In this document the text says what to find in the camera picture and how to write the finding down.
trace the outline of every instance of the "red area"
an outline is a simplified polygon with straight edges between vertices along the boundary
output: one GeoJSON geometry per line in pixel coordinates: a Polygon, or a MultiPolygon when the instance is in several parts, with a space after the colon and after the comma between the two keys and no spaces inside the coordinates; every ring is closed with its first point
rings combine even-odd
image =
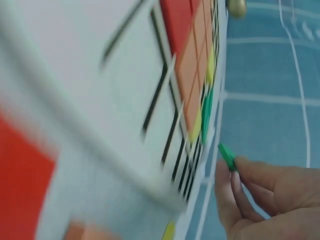
{"type": "Polygon", "coordinates": [[[200,0],[190,0],[192,14],[194,14],[197,11],[199,3],[200,3],[200,0]]]}
{"type": "Polygon", "coordinates": [[[0,113],[0,234],[33,240],[55,163],[0,113]]]}
{"type": "Polygon", "coordinates": [[[160,1],[172,55],[184,51],[191,24],[190,0],[160,1]]]}

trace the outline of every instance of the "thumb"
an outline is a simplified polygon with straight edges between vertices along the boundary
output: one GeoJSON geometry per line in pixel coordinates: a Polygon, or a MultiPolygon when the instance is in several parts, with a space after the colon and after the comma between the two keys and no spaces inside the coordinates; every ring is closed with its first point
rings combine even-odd
{"type": "Polygon", "coordinates": [[[275,166],[260,161],[250,161],[243,156],[237,156],[234,162],[244,181],[253,183],[272,192],[274,191],[277,180],[288,169],[286,166],[275,166]]]}

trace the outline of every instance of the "green peg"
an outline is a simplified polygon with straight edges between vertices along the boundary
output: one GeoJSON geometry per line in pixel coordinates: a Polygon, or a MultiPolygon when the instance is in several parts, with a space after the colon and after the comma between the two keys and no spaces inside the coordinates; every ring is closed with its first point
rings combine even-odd
{"type": "Polygon", "coordinates": [[[236,155],[225,145],[219,143],[218,145],[219,152],[221,153],[223,159],[225,160],[228,168],[231,172],[236,171],[235,158],[236,155]]]}

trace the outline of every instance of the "white line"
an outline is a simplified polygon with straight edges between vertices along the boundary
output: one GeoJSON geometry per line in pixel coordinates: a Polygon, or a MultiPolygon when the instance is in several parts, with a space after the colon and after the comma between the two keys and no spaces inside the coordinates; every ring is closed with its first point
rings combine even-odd
{"type": "MultiPolygon", "coordinates": [[[[248,8],[254,8],[254,9],[269,9],[269,10],[279,10],[279,6],[276,4],[268,4],[268,3],[259,3],[259,2],[247,2],[246,6],[248,8]]],[[[291,7],[283,6],[282,10],[285,12],[291,12],[291,7]]],[[[300,8],[294,8],[294,12],[296,15],[306,16],[313,19],[320,19],[320,14],[314,13],[311,11],[303,10],[300,8]]]]}
{"type": "Polygon", "coordinates": [[[320,107],[320,99],[305,99],[305,105],[311,107],[320,107]]]}
{"type": "MultiPolygon", "coordinates": [[[[235,37],[227,38],[227,44],[291,44],[290,40],[283,37],[235,37]]],[[[295,45],[320,50],[320,44],[303,39],[294,39],[295,45]]]]}
{"type": "Polygon", "coordinates": [[[205,177],[204,179],[202,179],[202,184],[208,184],[210,181],[209,177],[205,177]]]}
{"type": "MultiPolygon", "coordinates": [[[[302,105],[301,98],[291,96],[274,96],[268,94],[256,93],[238,93],[223,91],[220,93],[220,99],[225,100],[238,100],[238,101],[253,101],[261,103],[272,104],[292,104],[302,105]]],[[[306,106],[320,107],[320,99],[306,98],[304,99],[306,106]]]]}
{"type": "Polygon", "coordinates": [[[304,128],[305,128],[305,138],[306,138],[306,167],[310,168],[310,133],[309,133],[309,126],[308,126],[308,118],[307,118],[307,110],[306,110],[306,101],[305,101],[305,94],[304,94],[304,87],[302,84],[302,77],[301,77],[301,72],[299,68],[299,62],[298,62],[298,57],[296,53],[296,48],[294,41],[292,39],[292,36],[288,30],[288,28],[285,26],[283,16],[282,16],[282,0],[279,0],[279,15],[280,15],[280,21],[282,24],[282,27],[286,31],[289,40],[291,42],[291,48],[292,48],[292,53],[293,53],[293,58],[294,58],[294,64],[296,68],[296,73],[298,75],[298,81],[299,81],[299,88],[300,88],[300,95],[301,95],[301,101],[302,101],[302,113],[303,113],[303,121],[304,121],[304,128]]]}
{"type": "Polygon", "coordinates": [[[275,103],[275,104],[294,104],[300,105],[302,101],[297,97],[290,96],[274,96],[267,94],[255,94],[255,93],[236,93],[236,92],[224,92],[221,94],[224,99],[241,100],[241,101],[255,101],[263,103],[275,103]]]}
{"type": "Polygon", "coordinates": [[[301,38],[301,34],[297,28],[297,21],[296,21],[296,14],[295,14],[295,3],[294,0],[291,0],[291,10],[292,10],[292,21],[293,21],[293,25],[294,25],[294,31],[296,32],[296,34],[298,34],[298,36],[301,38]]]}
{"type": "MultiPolygon", "coordinates": [[[[225,89],[225,79],[226,79],[225,77],[222,78],[220,92],[223,92],[224,89],[225,89]]],[[[206,192],[205,192],[205,196],[204,196],[204,201],[203,201],[201,216],[200,216],[200,220],[199,220],[199,224],[198,224],[198,229],[197,229],[196,235],[195,235],[195,240],[200,240],[200,238],[201,238],[202,231],[204,229],[206,215],[207,215],[207,209],[208,209],[208,205],[209,205],[209,201],[210,201],[210,195],[211,195],[211,191],[212,191],[213,184],[214,184],[216,162],[217,162],[217,157],[218,157],[218,143],[220,141],[220,131],[221,131],[221,124],[222,124],[223,107],[224,107],[224,100],[221,99],[219,101],[219,108],[218,108],[218,116],[217,116],[217,124],[216,124],[216,136],[215,136],[215,140],[214,140],[212,165],[211,165],[208,184],[207,184],[207,188],[206,188],[206,192]]]]}
{"type": "Polygon", "coordinates": [[[237,37],[227,38],[227,44],[289,44],[290,41],[284,37],[237,37]]]}

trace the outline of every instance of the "finger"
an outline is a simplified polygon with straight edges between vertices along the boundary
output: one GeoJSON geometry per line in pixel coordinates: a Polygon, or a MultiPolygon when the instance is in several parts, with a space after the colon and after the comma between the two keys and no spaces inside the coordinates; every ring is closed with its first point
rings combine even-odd
{"type": "Polygon", "coordinates": [[[253,223],[237,233],[233,240],[292,240],[318,239],[312,238],[315,222],[319,219],[320,210],[300,208],[285,214],[280,214],[265,221],[253,223]]]}
{"type": "Polygon", "coordinates": [[[245,181],[274,191],[277,179],[288,169],[284,166],[274,166],[264,162],[249,161],[248,159],[237,156],[235,165],[241,178],[245,181]]]}
{"type": "Polygon", "coordinates": [[[265,218],[252,207],[241,185],[239,173],[235,171],[231,173],[231,188],[235,202],[243,218],[249,219],[254,223],[265,220],[265,218]]]}
{"type": "Polygon", "coordinates": [[[269,191],[251,182],[243,181],[243,183],[249,190],[254,202],[260,208],[262,208],[270,217],[279,214],[279,209],[276,206],[274,193],[272,191],[269,191]]]}
{"type": "Polygon", "coordinates": [[[230,172],[224,161],[215,167],[214,192],[220,222],[228,233],[242,218],[231,188],[230,172]]]}

